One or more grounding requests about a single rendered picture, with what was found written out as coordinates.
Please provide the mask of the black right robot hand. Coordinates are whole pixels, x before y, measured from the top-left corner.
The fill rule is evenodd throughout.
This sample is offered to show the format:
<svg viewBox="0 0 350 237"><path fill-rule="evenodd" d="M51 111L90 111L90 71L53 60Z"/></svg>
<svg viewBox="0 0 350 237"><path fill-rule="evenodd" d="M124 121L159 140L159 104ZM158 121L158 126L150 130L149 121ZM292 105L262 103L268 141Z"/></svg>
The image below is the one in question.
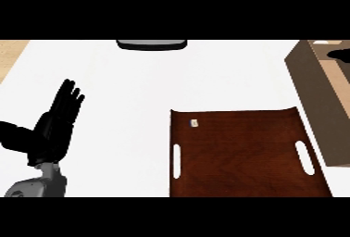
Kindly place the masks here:
<svg viewBox="0 0 350 237"><path fill-rule="evenodd" d="M350 48L333 50L326 54L326 56L338 59L344 63L350 63Z"/></svg>

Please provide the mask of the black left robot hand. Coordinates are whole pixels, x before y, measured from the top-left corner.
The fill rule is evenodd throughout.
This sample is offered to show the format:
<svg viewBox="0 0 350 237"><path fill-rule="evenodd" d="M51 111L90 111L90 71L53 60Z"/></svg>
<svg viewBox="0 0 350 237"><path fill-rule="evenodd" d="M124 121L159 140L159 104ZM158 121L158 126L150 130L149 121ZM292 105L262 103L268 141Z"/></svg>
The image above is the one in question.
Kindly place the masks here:
<svg viewBox="0 0 350 237"><path fill-rule="evenodd" d="M0 145L28 155L31 167L42 163L59 163L63 159L82 100L84 95L75 82L65 79L50 109L32 130L0 121Z"/></svg>

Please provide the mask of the brown cardboard box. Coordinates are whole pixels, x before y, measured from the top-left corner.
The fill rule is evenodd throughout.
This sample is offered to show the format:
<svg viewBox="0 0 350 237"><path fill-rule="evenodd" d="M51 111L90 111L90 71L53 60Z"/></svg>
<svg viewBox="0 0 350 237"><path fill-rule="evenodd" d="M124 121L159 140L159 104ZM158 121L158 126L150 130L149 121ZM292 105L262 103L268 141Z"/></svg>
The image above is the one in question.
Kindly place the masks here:
<svg viewBox="0 0 350 237"><path fill-rule="evenodd" d="M327 167L350 167L350 63L326 54L350 40L299 40L285 64Z"/></svg>

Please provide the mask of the dark brown wooden tray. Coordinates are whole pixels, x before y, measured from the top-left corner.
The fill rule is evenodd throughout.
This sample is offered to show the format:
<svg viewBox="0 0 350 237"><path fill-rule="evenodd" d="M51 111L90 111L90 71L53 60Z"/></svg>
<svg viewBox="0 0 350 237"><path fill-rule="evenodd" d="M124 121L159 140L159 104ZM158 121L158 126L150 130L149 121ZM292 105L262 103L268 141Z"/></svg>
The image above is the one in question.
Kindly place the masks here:
<svg viewBox="0 0 350 237"><path fill-rule="evenodd" d="M307 174L295 143L310 144L298 110L171 113L180 176L169 196L327 197L319 160Z"/></svg>

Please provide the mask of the dark grey rounded appliance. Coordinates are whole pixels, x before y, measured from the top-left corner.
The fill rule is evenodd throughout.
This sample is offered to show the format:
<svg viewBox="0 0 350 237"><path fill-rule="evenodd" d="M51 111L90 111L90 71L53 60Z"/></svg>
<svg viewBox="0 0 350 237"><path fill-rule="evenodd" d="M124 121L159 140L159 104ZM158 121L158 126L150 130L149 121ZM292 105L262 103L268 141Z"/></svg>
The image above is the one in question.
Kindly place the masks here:
<svg viewBox="0 0 350 237"><path fill-rule="evenodd" d="M180 50L187 46L186 40L116 40L118 47L138 51Z"/></svg>

